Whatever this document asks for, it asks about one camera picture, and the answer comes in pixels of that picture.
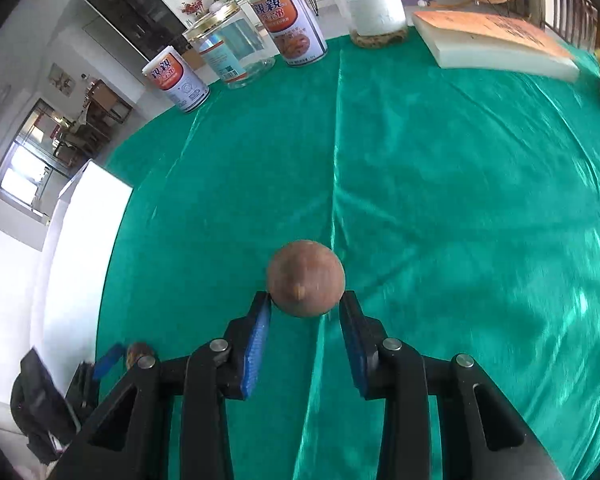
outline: blue gripper pad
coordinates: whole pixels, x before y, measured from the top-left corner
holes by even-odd
[[[344,308],[340,309],[340,327],[342,328],[344,345],[347,348],[353,384],[360,395],[365,397],[368,391],[366,356],[360,343],[360,334],[352,325],[351,318]]]
[[[247,349],[244,352],[244,371],[240,391],[247,399],[258,381],[258,371],[262,362],[262,355],[269,334],[269,322],[271,320],[271,303],[267,301],[262,305],[256,318],[256,323],[251,331]]]

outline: barcode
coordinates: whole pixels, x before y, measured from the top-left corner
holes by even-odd
[[[238,76],[238,73],[234,70],[234,67],[232,67],[232,66],[225,66],[224,73],[229,78]]]

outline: white can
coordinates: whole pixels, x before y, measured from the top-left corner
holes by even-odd
[[[209,96],[209,87],[171,45],[154,57],[142,73],[184,113],[194,110]]]
[[[289,66],[318,61],[327,43],[305,0],[249,0]]]

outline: plastic jar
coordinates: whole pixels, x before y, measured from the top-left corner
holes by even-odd
[[[335,0],[351,40],[365,48],[400,43],[407,35],[401,0]]]
[[[235,0],[197,20],[183,36],[229,88],[247,85],[276,62]]]

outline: gold lid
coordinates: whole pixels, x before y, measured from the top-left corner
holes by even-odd
[[[231,0],[216,10],[216,12],[210,12],[205,16],[202,16],[202,18],[197,20],[189,30],[183,32],[182,35],[187,41],[197,40],[240,10],[241,8],[240,5],[238,5],[238,2]]]

